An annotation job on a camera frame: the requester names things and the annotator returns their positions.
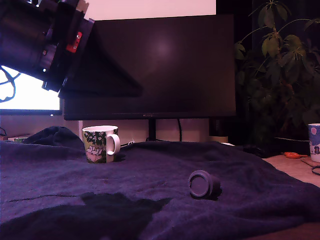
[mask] orange scissors handle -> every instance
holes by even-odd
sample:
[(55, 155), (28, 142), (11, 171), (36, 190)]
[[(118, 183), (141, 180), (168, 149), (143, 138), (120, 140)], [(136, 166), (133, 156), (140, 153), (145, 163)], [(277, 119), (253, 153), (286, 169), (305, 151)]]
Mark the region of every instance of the orange scissors handle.
[(290, 151), (285, 152), (284, 155), (288, 159), (300, 159), (300, 158), (307, 158), (308, 157), (308, 155), (300, 155), (296, 152), (290, 152)]

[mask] computer monitor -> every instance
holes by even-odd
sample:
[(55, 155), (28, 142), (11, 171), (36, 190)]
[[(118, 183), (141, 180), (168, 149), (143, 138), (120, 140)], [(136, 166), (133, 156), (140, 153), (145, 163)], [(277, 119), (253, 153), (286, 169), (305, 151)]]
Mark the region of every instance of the computer monitor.
[[(101, 20), (94, 28), (105, 53), (143, 87), (143, 92), (139, 97), (84, 95), (66, 99), (65, 120), (236, 114), (232, 15)], [(86, 84), (109, 87), (91, 79)]]
[[(11, 76), (18, 72), (2, 66)], [(0, 71), (0, 83), (7, 78)], [(26, 74), (21, 74), (14, 80), (15, 96), (13, 99), (0, 103), (0, 115), (62, 115), (62, 103), (58, 93), (42, 89), (43, 82)], [(0, 85), (0, 99), (11, 97), (14, 93), (10, 82)]]

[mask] cup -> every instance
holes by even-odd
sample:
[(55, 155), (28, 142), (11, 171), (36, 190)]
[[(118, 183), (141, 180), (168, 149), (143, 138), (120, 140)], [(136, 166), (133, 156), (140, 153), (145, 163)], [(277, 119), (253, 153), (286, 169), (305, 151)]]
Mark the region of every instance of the cup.
[(111, 163), (120, 151), (117, 126), (85, 127), (82, 129), (82, 139), (88, 163)]
[(308, 124), (311, 160), (320, 163), (320, 123)]

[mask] mug handle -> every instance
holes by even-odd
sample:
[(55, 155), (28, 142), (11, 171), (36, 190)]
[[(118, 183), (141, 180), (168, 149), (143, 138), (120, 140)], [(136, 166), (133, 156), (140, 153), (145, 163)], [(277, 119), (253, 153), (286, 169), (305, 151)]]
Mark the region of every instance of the mug handle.
[(114, 141), (114, 151), (108, 151), (107, 154), (112, 156), (117, 154), (120, 151), (120, 138), (117, 134), (110, 134), (107, 138), (112, 138)]

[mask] mug with illustration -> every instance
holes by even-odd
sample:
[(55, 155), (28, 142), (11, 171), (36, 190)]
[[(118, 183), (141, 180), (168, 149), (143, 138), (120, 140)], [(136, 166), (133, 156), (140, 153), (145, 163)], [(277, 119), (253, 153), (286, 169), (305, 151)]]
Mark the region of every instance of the mug with illustration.
[(320, 163), (320, 123), (308, 125), (311, 160)]
[(120, 151), (118, 127), (103, 125), (82, 129), (82, 139), (88, 163), (101, 164), (114, 161)]

